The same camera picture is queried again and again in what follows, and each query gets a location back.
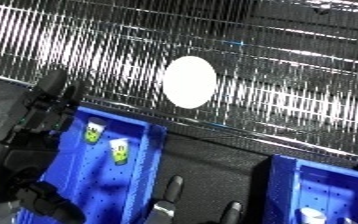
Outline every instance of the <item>wire mesh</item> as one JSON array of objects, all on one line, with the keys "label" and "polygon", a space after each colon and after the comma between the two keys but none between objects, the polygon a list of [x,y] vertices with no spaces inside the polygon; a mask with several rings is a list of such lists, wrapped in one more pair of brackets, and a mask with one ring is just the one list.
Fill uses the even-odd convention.
[{"label": "wire mesh", "polygon": [[[218,73],[195,110],[162,93],[186,55]],[[0,76],[54,66],[89,102],[358,157],[358,0],[0,0]]]}]

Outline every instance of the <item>white cup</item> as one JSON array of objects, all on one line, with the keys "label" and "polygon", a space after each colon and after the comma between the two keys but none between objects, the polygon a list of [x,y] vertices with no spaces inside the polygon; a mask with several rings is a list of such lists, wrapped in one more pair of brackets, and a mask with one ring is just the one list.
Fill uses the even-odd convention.
[{"label": "white cup", "polygon": [[85,141],[91,144],[95,144],[99,141],[104,129],[107,126],[107,122],[98,117],[90,117],[85,132]]},{"label": "white cup", "polygon": [[302,224],[325,224],[327,217],[320,211],[312,208],[301,208]]},{"label": "white cup", "polygon": [[357,222],[349,219],[349,218],[344,218],[343,219],[343,224],[358,224]]}]

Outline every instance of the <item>blue bin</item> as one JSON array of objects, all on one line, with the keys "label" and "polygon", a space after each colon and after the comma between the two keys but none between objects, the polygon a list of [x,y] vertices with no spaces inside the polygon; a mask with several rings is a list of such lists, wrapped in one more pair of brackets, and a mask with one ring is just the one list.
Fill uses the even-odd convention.
[{"label": "blue bin", "polygon": [[[108,122],[95,145],[84,140],[89,117]],[[163,127],[81,107],[69,131],[62,135],[61,152],[43,179],[84,211],[87,224],[143,223],[165,135]],[[125,165],[116,165],[109,141],[121,138],[128,139],[129,159]],[[17,223],[58,222],[22,211]]]},{"label": "blue bin", "polygon": [[358,171],[274,156],[264,224],[298,224],[299,209],[324,213],[327,224],[358,223]]}]

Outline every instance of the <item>black surface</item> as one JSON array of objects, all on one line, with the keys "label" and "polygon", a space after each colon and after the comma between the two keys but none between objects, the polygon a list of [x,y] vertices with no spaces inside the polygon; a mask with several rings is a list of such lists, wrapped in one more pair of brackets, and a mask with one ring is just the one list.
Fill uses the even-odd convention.
[{"label": "black surface", "polygon": [[[23,89],[19,86],[0,81],[0,125],[7,119],[7,109],[21,91]],[[172,176],[184,178],[185,187],[177,204],[174,223],[218,223],[227,204],[234,200],[245,206],[244,223],[261,223],[269,171],[268,158],[274,153],[341,166],[352,165],[344,160],[293,152],[257,141],[224,138],[216,133],[214,136],[213,133],[193,130],[191,127],[185,127],[186,131],[182,131],[192,135],[186,136],[179,134],[180,128],[168,127],[170,133],[153,199],[162,199]],[[206,134],[210,137],[202,140],[195,137]]]}]

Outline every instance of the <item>plastic cup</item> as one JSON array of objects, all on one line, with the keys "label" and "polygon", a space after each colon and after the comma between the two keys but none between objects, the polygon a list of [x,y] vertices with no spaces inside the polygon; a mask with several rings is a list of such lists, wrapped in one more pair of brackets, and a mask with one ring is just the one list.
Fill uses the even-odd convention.
[{"label": "plastic cup", "polygon": [[95,144],[103,134],[107,122],[98,117],[90,117],[85,131],[85,141],[89,144]]},{"label": "plastic cup", "polygon": [[349,219],[349,218],[344,218],[343,219],[343,224],[358,224],[357,222]]},{"label": "plastic cup", "polygon": [[114,162],[117,166],[125,165],[129,157],[129,143],[128,139],[114,139],[110,141],[111,151]]},{"label": "plastic cup", "polygon": [[325,224],[327,217],[320,211],[312,208],[301,208],[302,224]]}]

